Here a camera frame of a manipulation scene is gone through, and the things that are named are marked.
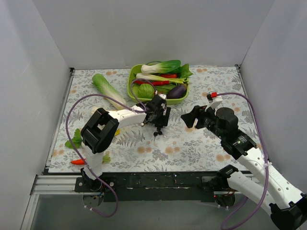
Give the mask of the black keys bunch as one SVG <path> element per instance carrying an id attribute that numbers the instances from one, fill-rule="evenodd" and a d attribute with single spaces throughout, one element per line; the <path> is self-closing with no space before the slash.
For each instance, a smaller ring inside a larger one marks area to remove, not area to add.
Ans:
<path id="1" fill-rule="evenodd" d="M 166 136 L 163 134 L 163 132 L 161 131 L 161 128 L 158 127 L 156 129 L 156 131 L 153 133 L 153 136 L 154 136 L 154 140 L 156 139 L 157 136 L 162 136 L 164 138 L 166 138 Z"/>

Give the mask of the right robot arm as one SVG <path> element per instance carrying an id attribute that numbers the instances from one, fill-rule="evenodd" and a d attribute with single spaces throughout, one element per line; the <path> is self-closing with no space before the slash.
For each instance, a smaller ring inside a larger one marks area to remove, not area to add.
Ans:
<path id="1" fill-rule="evenodd" d="M 238 128 L 238 118 L 232 109 L 195 106 L 181 119 L 188 128 L 206 128 L 220 138 L 223 149 L 259 181 L 250 180 L 228 165 L 217 173 L 220 189 L 233 188 L 255 203 L 261 201 L 261 208 L 280 230 L 296 230 L 307 220 L 307 195 L 264 160 L 256 143 Z"/>

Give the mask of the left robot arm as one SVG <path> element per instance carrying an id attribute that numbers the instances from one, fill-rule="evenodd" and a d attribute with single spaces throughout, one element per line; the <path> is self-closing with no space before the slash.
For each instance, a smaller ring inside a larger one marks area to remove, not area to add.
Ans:
<path id="1" fill-rule="evenodd" d="M 116 131 L 134 124 L 152 124 L 153 135 L 162 135 L 161 129 L 168 125 L 171 108 L 167 106 L 166 95 L 158 94 L 145 104 L 118 111 L 97 108 L 81 130 L 82 146 L 86 150 L 86 166 L 82 169 L 84 184 L 96 192 L 102 186 L 104 151 L 110 146 Z"/>

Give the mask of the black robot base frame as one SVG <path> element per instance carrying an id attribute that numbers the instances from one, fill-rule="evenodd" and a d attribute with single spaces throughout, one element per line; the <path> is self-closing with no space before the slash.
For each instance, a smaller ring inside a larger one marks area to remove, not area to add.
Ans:
<path id="1" fill-rule="evenodd" d="M 98 194 L 105 202 L 119 201 L 200 201 L 232 206 L 233 189 L 216 172 L 106 172 L 99 180 L 82 175 L 75 192 Z"/>

